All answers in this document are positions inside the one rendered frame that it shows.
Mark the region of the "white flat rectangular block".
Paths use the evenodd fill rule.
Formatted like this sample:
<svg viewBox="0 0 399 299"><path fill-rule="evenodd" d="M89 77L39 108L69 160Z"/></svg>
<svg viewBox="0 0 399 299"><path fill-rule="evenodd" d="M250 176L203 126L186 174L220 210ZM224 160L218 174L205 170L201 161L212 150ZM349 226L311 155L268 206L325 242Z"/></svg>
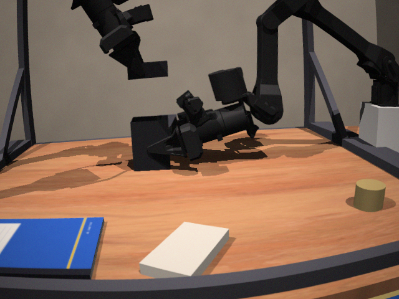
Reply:
<svg viewBox="0 0 399 299"><path fill-rule="evenodd" d="M229 229L184 222L140 263L153 278L198 276L229 240Z"/></svg>

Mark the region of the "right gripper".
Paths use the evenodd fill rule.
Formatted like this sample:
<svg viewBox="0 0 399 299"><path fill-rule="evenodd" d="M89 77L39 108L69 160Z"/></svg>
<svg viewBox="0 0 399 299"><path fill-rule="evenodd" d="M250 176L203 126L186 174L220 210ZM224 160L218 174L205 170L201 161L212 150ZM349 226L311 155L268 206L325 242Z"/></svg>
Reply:
<svg viewBox="0 0 399 299"><path fill-rule="evenodd" d="M143 59L138 49L141 41L140 36L136 31L130 30L131 27L121 24L117 12L115 6L110 6L92 19L93 27L102 36L99 46L104 54L109 53L109 50L113 48L114 51L109 54L111 58L142 76L145 71L142 66Z"/></svg>

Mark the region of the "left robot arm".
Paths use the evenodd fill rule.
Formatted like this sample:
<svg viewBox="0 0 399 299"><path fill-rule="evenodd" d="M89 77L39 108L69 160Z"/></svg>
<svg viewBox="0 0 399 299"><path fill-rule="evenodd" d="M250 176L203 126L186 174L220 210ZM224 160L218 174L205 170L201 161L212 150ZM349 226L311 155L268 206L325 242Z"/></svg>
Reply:
<svg viewBox="0 0 399 299"><path fill-rule="evenodd" d="M256 19L257 79L252 93L247 91L241 67L208 74L216 101L222 101L222 105L239 102L218 109L227 136L246 130L254 138L259 127L254 125L252 115L267 125L282 118L284 110L277 80L278 26L292 15L314 23L357 55L357 65L369 74L370 79L376 79L373 80L370 103L399 107L399 65L391 52L364 39L323 8L319 0L277 0ZM207 113L211 109L204 110L203 102L189 90L176 100L179 107L194 119L190 121L194 126L213 115ZM248 103L250 111L246 112L244 103Z"/></svg>

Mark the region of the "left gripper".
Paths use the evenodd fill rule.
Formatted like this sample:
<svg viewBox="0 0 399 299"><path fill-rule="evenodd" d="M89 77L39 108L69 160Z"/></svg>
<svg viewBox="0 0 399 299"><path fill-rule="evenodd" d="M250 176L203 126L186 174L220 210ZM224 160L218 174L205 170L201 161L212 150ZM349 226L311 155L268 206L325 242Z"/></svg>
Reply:
<svg viewBox="0 0 399 299"><path fill-rule="evenodd" d="M185 158L187 158L188 153L190 161L200 159L203 154L203 143L216 139L221 141L223 137L227 136L219 110L211 109L207 113L213 115L198 126L190 123L194 119L189 119L186 112L177 113L179 120L176 117L174 118L173 123L168 128L169 136L147 147L148 152Z"/></svg>

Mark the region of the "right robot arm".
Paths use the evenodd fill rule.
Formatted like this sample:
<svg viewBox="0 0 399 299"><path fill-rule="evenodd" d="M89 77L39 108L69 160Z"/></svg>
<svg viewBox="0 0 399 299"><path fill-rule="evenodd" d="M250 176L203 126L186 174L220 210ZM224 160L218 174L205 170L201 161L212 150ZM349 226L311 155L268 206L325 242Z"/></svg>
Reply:
<svg viewBox="0 0 399 299"><path fill-rule="evenodd" d="M83 10L92 21L92 19L96 15L101 13L106 8L114 6L114 4L121 5L126 1L128 0L73 0L71 10L82 6ZM132 25L153 20L153 15L151 13L151 8L149 4L146 4L144 6L140 5L135 8L124 12L121 12L121 10L117 8L117 15L122 25L129 26L132 29Z"/></svg>

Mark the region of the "blue notebook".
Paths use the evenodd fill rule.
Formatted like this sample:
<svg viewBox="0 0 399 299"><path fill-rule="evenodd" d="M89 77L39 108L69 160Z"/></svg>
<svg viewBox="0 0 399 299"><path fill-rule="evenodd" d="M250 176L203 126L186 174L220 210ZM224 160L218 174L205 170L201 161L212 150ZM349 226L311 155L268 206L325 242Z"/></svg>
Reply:
<svg viewBox="0 0 399 299"><path fill-rule="evenodd" d="M0 219L0 276L92 279L103 217Z"/></svg>

